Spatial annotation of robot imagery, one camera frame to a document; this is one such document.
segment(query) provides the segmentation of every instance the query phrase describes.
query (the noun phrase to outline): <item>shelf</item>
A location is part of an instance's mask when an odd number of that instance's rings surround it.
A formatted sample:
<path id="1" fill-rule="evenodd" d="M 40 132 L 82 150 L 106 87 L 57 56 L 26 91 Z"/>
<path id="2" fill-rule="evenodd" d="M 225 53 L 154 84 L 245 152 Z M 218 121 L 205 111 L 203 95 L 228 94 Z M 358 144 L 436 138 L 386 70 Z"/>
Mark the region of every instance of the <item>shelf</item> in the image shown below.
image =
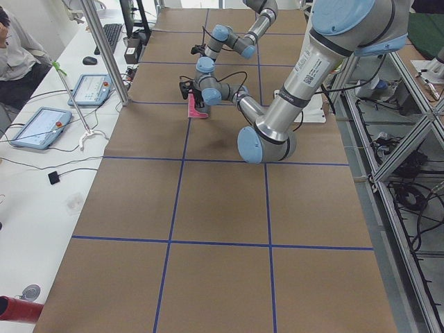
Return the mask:
<path id="1" fill-rule="evenodd" d="M 400 54 L 406 57 L 412 50 L 402 50 Z M 355 85 L 357 79 L 366 80 L 377 67 L 379 59 L 358 59 L 350 62 L 354 71 L 348 76 L 349 85 Z M 403 61 L 396 53 L 387 57 L 381 68 L 379 77 L 383 80 L 394 80 L 399 85 L 405 84 L 407 92 L 413 98 L 413 107 L 399 110 L 397 105 L 375 103 L 374 101 L 358 99 L 354 90 L 345 91 L 342 101 L 347 105 L 352 115 L 357 134 L 362 142 L 366 161 L 370 166 L 370 179 L 374 190 L 380 195 L 384 204 L 393 235 L 398 244 L 404 266 L 407 269 L 411 285 L 416 293 L 422 314 L 430 332 L 442 332 L 444 322 L 444 199 L 441 202 L 434 198 L 428 202 L 427 208 L 419 219 L 420 241 L 418 247 L 418 214 L 399 204 L 396 200 L 394 184 L 412 182 L 416 189 L 426 198 L 428 189 L 444 180 L 444 174 L 420 174 L 414 179 L 399 177 L 399 166 L 414 151 L 420 151 L 428 160 L 444 160 L 444 101 L 433 102 L 428 96 L 419 79 L 412 76 L 413 65 Z M 386 133 L 393 145 L 390 148 L 380 147 L 376 139 Z M 444 163 L 426 162 L 421 166 L 425 170 L 444 171 Z M 427 228 L 440 225 L 433 230 L 423 232 Z"/>

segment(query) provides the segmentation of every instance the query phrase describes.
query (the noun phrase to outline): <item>person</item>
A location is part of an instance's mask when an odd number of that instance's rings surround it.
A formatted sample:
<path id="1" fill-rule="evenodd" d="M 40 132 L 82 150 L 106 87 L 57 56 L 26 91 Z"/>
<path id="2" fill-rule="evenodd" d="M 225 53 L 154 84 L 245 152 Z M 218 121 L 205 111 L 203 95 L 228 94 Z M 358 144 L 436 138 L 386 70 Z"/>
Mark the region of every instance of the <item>person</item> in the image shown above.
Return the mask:
<path id="1" fill-rule="evenodd" d="M 0 6 L 0 102 L 21 110 L 50 68 L 43 46 Z"/>

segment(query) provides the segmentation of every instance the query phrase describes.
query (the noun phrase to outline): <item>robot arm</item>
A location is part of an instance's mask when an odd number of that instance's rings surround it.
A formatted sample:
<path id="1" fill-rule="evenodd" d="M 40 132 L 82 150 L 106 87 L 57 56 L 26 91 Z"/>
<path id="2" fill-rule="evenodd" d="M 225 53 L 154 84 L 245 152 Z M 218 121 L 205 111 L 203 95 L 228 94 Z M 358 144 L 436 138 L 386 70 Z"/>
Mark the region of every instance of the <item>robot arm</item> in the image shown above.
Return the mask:
<path id="1" fill-rule="evenodd" d="M 229 26 L 217 25 L 212 38 L 205 47 L 205 56 L 216 61 L 223 45 L 230 47 L 246 59 L 256 52 L 256 44 L 278 16 L 278 5 L 275 0 L 243 0 L 259 17 L 244 37 L 239 37 Z"/>
<path id="2" fill-rule="evenodd" d="M 237 138 L 245 161 L 283 160 L 296 149 L 291 124 L 326 76 L 353 53 L 371 56 L 401 49 L 407 38 L 409 9 L 410 0 L 317 0 L 309 45 L 268 109 L 244 87 L 222 85 L 215 79 L 213 59 L 219 52 L 213 53 L 213 44 L 208 53 L 211 57 L 200 58 L 196 65 L 195 84 L 206 104 L 232 101 L 250 122 L 251 126 L 242 128 Z M 253 27 L 262 26 L 260 20 Z"/>

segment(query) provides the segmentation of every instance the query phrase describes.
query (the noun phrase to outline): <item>grid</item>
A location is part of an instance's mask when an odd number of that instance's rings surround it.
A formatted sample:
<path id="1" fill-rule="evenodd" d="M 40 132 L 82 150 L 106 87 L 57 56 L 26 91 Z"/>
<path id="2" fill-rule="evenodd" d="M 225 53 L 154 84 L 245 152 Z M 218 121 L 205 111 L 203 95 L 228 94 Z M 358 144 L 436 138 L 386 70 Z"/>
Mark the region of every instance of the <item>grid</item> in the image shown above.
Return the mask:
<path id="1" fill-rule="evenodd" d="M 273 90 L 262 82 L 282 84 L 296 62 L 292 48 L 274 57 L 273 42 L 302 44 L 305 25 L 290 20 L 301 14 L 280 16 L 255 63 L 222 54 L 216 66 L 220 77 L 248 70 L 262 105 Z M 242 33 L 254 20 L 162 12 L 35 332 L 395 332 L 334 118 L 304 125 L 288 161 L 250 165 L 236 152 L 245 121 L 232 105 L 204 121 L 184 115 L 176 81 L 196 59 L 181 46 L 197 44 L 202 25 Z M 91 266 L 103 271 L 72 278 Z"/>

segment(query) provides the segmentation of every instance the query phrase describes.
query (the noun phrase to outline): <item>monitor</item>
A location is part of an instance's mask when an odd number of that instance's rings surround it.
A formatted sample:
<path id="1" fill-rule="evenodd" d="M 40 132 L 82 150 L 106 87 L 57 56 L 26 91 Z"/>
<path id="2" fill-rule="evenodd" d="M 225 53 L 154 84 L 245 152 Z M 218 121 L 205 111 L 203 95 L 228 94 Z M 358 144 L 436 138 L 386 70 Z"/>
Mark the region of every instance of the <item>monitor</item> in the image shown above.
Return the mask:
<path id="1" fill-rule="evenodd" d="M 119 0 L 122 9 L 123 21 L 125 22 L 126 37 L 131 38 L 134 28 L 133 0 Z"/>

